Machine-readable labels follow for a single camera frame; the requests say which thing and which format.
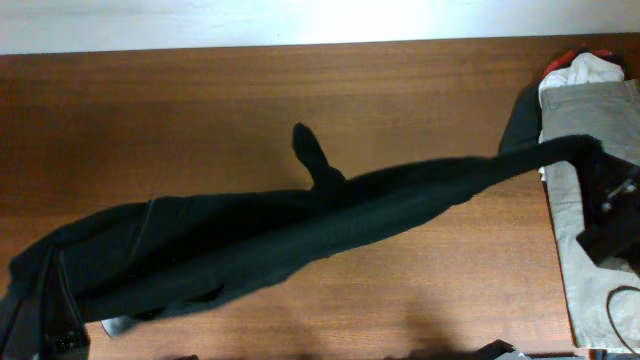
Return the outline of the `black trousers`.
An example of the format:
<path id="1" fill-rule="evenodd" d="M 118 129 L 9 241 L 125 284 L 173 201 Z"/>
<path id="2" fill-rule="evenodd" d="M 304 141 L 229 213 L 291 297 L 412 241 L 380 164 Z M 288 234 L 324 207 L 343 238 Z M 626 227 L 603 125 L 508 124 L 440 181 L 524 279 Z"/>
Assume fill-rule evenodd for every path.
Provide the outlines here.
<path id="1" fill-rule="evenodd" d="M 512 177 L 603 152 L 570 135 L 495 157 L 441 158 L 346 178 L 295 125 L 308 189 L 160 197 L 64 225 L 14 257 L 1 301 L 5 359 L 84 359 L 86 324 L 173 317 L 277 284 L 318 259 L 420 226 Z"/>

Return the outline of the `black garment in pile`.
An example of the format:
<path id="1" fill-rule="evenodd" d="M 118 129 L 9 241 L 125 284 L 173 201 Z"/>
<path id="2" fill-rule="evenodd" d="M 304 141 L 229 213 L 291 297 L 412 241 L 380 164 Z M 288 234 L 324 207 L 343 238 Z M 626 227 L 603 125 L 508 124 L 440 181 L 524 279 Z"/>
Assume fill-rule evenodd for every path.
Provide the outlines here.
<path id="1" fill-rule="evenodd" d="M 525 87 L 514 102 L 498 153 L 513 153 L 537 145 L 541 130 L 539 86 L 532 84 Z"/>

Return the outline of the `grey folded trousers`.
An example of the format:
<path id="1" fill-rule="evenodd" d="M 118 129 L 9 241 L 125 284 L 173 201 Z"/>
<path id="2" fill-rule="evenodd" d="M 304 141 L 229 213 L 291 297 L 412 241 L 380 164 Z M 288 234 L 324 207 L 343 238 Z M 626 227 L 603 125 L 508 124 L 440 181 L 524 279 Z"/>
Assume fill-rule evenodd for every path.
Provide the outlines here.
<path id="1" fill-rule="evenodd" d="M 639 349 L 639 83 L 543 91 L 541 139 L 585 135 L 592 152 L 545 167 L 573 336 L 583 348 Z"/>

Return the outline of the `red garment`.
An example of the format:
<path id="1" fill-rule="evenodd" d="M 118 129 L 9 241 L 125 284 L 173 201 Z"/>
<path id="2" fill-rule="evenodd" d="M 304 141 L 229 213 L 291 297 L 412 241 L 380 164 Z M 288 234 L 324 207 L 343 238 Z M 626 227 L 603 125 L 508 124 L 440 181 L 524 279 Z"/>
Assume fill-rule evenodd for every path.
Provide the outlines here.
<path id="1" fill-rule="evenodd" d="M 591 50 L 588 48 L 580 48 L 578 50 L 570 50 L 560 57 L 554 59 L 543 71 L 543 75 L 547 76 L 549 73 L 555 70 L 567 68 L 571 65 L 573 60 L 583 53 L 588 53 L 596 56 L 599 59 L 612 62 L 614 64 L 617 63 L 616 56 L 609 50 L 606 49 L 597 49 Z"/>

